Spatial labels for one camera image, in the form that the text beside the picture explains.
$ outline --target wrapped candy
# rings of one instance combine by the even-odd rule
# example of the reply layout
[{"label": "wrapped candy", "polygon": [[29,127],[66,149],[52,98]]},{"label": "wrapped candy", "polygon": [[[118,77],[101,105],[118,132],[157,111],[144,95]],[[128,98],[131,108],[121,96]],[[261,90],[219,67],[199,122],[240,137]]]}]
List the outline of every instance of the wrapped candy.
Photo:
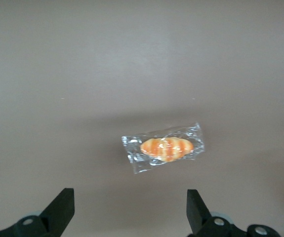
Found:
[{"label": "wrapped candy", "polygon": [[180,159],[195,159],[204,152],[200,125],[123,136],[122,143],[134,173]]}]

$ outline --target clear plastic wrapper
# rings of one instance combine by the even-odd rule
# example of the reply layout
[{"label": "clear plastic wrapper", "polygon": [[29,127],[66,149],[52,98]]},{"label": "clear plastic wrapper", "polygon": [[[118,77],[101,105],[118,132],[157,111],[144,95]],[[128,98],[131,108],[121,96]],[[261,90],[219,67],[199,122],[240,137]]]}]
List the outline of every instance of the clear plastic wrapper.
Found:
[{"label": "clear plastic wrapper", "polygon": [[123,136],[122,143],[134,173],[180,159],[195,159],[204,152],[200,125]]}]

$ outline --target orange candy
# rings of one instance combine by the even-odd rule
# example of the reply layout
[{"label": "orange candy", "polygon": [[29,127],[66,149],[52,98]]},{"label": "orange candy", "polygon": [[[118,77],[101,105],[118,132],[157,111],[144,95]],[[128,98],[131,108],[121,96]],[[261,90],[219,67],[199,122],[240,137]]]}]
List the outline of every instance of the orange candy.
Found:
[{"label": "orange candy", "polygon": [[165,162],[175,161],[193,151],[193,144],[178,137],[152,138],[142,143],[142,153]]}]

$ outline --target candy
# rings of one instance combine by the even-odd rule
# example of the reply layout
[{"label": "candy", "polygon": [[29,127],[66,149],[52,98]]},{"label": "candy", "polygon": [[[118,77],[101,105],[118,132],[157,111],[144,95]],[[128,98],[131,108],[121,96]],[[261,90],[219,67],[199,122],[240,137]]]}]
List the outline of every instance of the candy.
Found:
[{"label": "candy", "polygon": [[178,137],[152,138],[141,145],[142,153],[165,162],[180,159],[193,150],[190,141]]}]

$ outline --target gray surface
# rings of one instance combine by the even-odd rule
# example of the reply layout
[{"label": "gray surface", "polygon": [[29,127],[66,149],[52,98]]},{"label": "gray surface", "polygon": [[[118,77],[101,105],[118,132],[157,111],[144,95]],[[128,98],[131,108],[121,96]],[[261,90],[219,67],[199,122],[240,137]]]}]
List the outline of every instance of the gray surface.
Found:
[{"label": "gray surface", "polygon": [[[200,122],[133,175],[121,136]],[[186,236],[186,190],[284,236],[284,0],[0,1],[0,228],[75,188],[63,236]]]}]

